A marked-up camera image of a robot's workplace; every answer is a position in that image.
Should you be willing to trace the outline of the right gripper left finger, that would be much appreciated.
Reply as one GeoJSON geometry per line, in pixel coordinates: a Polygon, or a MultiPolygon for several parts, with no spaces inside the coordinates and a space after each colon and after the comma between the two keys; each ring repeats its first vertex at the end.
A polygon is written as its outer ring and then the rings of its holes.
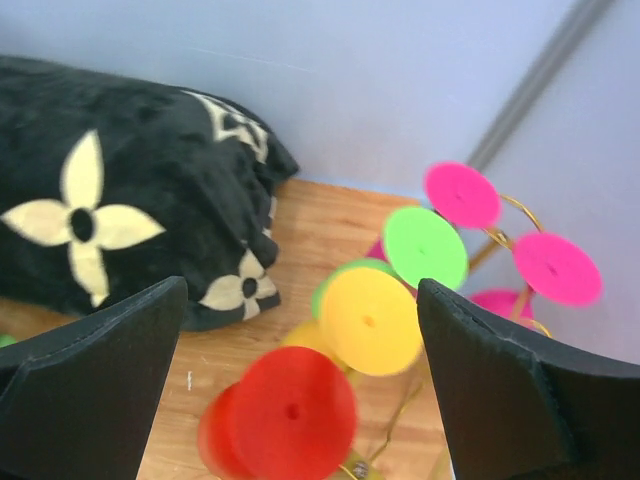
{"type": "Polygon", "coordinates": [[[169,277],[2,348],[2,478],[136,478],[186,304],[169,277]]]}

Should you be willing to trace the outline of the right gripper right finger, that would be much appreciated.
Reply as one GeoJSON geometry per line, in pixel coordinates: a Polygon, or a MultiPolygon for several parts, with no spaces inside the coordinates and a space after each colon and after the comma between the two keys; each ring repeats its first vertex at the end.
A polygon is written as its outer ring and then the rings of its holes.
{"type": "Polygon", "coordinates": [[[420,329],[458,479],[635,479],[639,368],[547,338],[435,280],[420,329]]]}

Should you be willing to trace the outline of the light green wine glass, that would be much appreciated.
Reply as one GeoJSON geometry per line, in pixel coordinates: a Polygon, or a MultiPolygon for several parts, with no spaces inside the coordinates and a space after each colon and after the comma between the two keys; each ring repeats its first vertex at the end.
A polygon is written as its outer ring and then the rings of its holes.
{"type": "Polygon", "coordinates": [[[0,348],[9,346],[9,345],[13,345],[16,343],[16,339],[14,337],[12,337],[11,335],[8,334],[1,334],[0,335],[0,348]]]}

